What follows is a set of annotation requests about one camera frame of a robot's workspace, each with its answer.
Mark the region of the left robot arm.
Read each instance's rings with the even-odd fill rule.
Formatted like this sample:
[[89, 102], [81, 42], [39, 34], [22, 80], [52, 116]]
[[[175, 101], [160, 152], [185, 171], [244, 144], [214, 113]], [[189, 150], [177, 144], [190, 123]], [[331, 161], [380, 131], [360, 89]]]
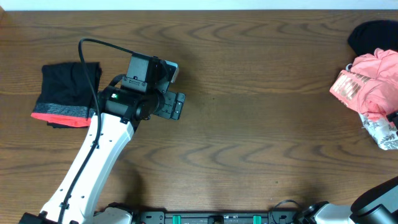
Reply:
[[21, 223], [132, 223], [133, 212], [112, 204], [96, 205], [109, 174], [142, 120], [152, 115], [178, 120], [185, 95], [169, 91], [178, 64], [133, 53], [127, 73], [99, 93], [86, 138], [64, 180], [38, 215], [23, 214]]

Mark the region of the black leggings red waistband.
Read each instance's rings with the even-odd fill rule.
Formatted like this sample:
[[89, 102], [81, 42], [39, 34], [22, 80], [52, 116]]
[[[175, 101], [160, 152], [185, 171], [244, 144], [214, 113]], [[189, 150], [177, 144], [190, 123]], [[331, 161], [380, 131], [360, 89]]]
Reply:
[[85, 76], [80, 62], [42, 67], [42, 88], [31, 117], [46, 121], [53, 128], [87, 128], [95, 113], [91, 85], [98, 90], [102, 69], [89, 62]]

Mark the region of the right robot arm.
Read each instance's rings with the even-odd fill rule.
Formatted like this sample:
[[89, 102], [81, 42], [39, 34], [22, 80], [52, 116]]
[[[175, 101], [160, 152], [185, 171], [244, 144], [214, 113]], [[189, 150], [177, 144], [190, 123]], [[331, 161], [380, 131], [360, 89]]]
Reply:
[[358, 197], [352, 206], [316, 203], [298, 213], [301, 224], [397, 224], [397, 177]]

